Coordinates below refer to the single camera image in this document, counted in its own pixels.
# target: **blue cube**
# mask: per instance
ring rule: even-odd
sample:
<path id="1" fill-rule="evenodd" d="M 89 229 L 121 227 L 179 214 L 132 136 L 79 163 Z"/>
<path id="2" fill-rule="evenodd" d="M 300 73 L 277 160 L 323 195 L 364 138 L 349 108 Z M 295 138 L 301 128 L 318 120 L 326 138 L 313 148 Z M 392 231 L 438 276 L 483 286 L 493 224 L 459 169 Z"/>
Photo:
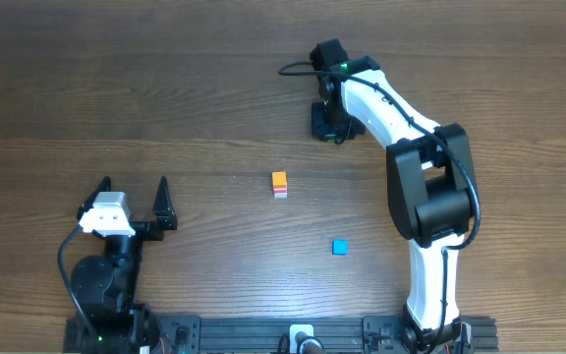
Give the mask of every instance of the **blue cube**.
<path id="1" fill-rule="evenodd" d="M 346 240 L 333 240 L 333 254 L 338 256 L 346 256 L 349 252 L 349 245 Z"/>

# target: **wood grain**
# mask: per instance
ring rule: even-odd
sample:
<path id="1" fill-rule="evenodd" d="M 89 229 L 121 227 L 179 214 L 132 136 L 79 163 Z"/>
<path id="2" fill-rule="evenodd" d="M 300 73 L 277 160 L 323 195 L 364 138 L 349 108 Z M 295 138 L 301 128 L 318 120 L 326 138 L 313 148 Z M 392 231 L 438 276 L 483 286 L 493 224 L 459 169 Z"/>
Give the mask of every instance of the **wood grain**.
<path id="1" fill-rule="evenodd" d="M 566 1 L 514 0 L 0 0 L 0 351 L 61 349 L 56 251 L 104 175 L 136 219 L 169 179 L 180 226 L 146 245 L 138 294 L 155 311 L 400 312 L 383 150 L 314 140 L 315 81 L 275 73 L 331 37 L 469 133 L 484 219 L 462 313 L 497 318 L 503 350 L 566 351 Z M 79 238 L 66 263 L 100 250 Z"/>

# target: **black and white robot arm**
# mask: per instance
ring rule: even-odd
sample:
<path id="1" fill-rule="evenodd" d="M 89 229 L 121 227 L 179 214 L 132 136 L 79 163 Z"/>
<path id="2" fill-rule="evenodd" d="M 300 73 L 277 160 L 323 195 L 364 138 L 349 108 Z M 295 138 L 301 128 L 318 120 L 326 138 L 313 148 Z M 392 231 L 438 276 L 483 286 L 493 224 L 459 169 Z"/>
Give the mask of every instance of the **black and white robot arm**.
<path id="1" fill-rule="evenodd" d="M 350 60 L 337 39 L 319 44 L 305 64 L 313 66 L 324 99 L 311 108 L 313 133 L 342 144 L 368 130 L 386 149 L 390 213 L 410 244 L 406 317 L 411 333 L 404 342 L 411 350 L 430 351 L 456 339 L 461 330 L 455 301 L 458 249 L 466 246 L 473 199 L 478 203 L 466 133 L 457 124 L 441 127 L 425 118 L 388 84 L 371 58 Z M 445 174 L 426 181 L 424 170 L 432 167 L 444 167 Z M 473 183 L 471 191 L 465 177 Z"/>

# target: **orange and white block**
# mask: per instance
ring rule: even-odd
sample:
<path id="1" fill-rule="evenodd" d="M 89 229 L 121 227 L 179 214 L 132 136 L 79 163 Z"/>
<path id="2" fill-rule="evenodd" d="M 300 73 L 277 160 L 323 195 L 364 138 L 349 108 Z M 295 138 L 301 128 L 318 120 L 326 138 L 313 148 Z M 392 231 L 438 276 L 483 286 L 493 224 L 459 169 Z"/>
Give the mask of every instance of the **orange and white block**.
<path id="1" fill-rule="evenodd" d="M 285 172 L 272 172 L 272 189 L 274 198 L 287 198 L 287 174 Z"/>

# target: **wooden tabletop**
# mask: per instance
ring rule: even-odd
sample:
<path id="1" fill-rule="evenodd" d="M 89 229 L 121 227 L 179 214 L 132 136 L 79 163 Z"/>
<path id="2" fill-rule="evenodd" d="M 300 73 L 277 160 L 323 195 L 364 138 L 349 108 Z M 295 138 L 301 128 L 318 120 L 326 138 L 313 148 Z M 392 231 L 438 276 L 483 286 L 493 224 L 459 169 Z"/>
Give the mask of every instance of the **wooden tabletop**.
<path id="1" fill-rule="evenodd" d="M 461 313 L 496 318 L 503 350 L 566 350 L 566 1 L 0 0 L 0 351 L 61 349 L 56 252 L 104 175 L 134 219 L 169 180 L 180 226 L 139 282 L 153 311 L 400 314 L 383 148 L 313 138 L 316 81 L 276 75 L 333 37 L 469 134 L 483 220 Z M 101 249 L 79 237 L 69 270 Z"/>

